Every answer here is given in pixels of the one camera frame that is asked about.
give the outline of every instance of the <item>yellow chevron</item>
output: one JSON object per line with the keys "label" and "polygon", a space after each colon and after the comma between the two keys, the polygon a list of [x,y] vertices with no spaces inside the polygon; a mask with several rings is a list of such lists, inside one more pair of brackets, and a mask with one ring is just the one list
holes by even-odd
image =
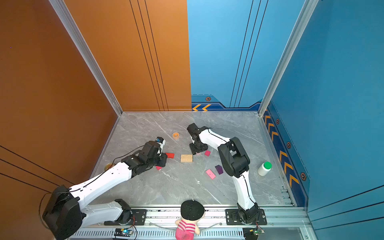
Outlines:
{"label": "yellow chevron", "polygon": [[287,156],[287,154],[286,154],[285,152],[283,152],[283,151],[280,151],[280,162],[281,162],[281,156],[282,156],[282,155],[284,155],[284,156],[288,157],[288,156]]}
{"label": "yellow chevron", "polygon": [[209,107],[209,106],[211,106],[211,104],[208,104],[207,106],[203,107],[203,110],[204,110],[204,111],[208,111],[208,110],[207,110],[207,107]]}
{"label": "yellow chevron", "polygon": [[279,134],[277,134],[277,132],[272,131],[272,142],[273,142],[273,136],[274,135],[279,136]]}
{"label": "yellow chevron", "polygon": [[265,116],[265,125],[266,125],[266,119],[271,118],[271,116]]}
{"label": "yellow chevron", "polygon": [[299,183],[299,180],[297,180],[297,178],[295,178],[294,176],[292,176],[291,174],[289,175],[289,186],[292,187],[292,180],[294,180],[295,182],[297,182],[297,184],[300,184]]}
{"label": "yellow chevron", "polygon": [[268,123],[268,132],[271,132],[271,126],[274,127],[273,123]]}
{"label": "yellow chevron", "polygon": [[201,104],[198,104],[196,105],[194,108],[192,108],[193,110],[195,110],[196,112],[198,111],[196,108],[200,107]]}
{"label": "yellow chevron", "polygon": [[289,167],[290,169],[293,170],[293,167],[291,164],[287,163],[287,162],[284,162],[284,172],[285,174],[287,174],[287,167]]}

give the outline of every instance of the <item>doll's arm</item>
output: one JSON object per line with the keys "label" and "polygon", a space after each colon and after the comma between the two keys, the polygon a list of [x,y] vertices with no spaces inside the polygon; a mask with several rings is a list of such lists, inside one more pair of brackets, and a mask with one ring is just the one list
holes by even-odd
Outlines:
{"label": "doll's arm", "polygon": [[200,228],[199,228],[197,225],[195,226],[195,233],[196,233],[197,235],[200,234]]}

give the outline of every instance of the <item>table surface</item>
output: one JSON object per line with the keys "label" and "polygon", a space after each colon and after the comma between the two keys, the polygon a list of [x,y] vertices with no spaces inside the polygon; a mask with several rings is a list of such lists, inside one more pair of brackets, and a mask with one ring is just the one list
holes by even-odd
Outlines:
{"label": "table surface", "polygon": [[[198,127],[207,126],[225,137],[238,137],[249,158],[249,179],[252,193],[259,205],[284,205],[280,192],[282,180],[273,161],[269,160],[263,137],[253,112],[240,111],[199,111],[199,112],[124,112],[121,116],[105,153],[97,165],[96,174],[116,157],[122,156],[156,137],[166,140],[163,152],[174,153],[173,159],[161,170],[151,170],[135,176],[108,190],[92,204],[101,204],[123,199],[130,206],[180,205],[194,199],[202,204],[237,204],[237,193],[232,177],[218,174],[216,165],[222,165],[217,150],[208,147],[209,156],[204,152],[193,156],[192,163],[181,163],[181,154],[191,154],[192,142],[187,126],[195,123]],[[172,134],[178,132],[180,138],[174,140]],[[272,163],[271,171],[264,177],[257,169],[265,162]],[[211,169],[216,178],[211,179],[206,171]]]}

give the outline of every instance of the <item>plush doll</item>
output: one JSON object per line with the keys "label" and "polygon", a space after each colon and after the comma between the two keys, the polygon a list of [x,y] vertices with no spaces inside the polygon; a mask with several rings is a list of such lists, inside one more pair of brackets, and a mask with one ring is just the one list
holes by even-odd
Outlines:
{"label": "plush doll", "polygon": [[205,216],[205,209],[198,201],[187,200],[181,204],[181,219],[176,220],[176,239],[192,240],[194,233],[200,234],[200,229],[196,225]]}

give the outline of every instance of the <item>bottle with green cap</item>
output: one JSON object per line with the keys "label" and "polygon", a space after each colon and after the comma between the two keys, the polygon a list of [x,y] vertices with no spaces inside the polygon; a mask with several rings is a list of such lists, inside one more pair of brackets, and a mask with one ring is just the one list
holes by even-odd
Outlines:
{"label": "bottle with green cap", "polygon": [[260,175],[260,176],[265,176],[272,168],[272,163],[270,162],[265,162],[263,163],[259,169],[257,170],[257,173]]}

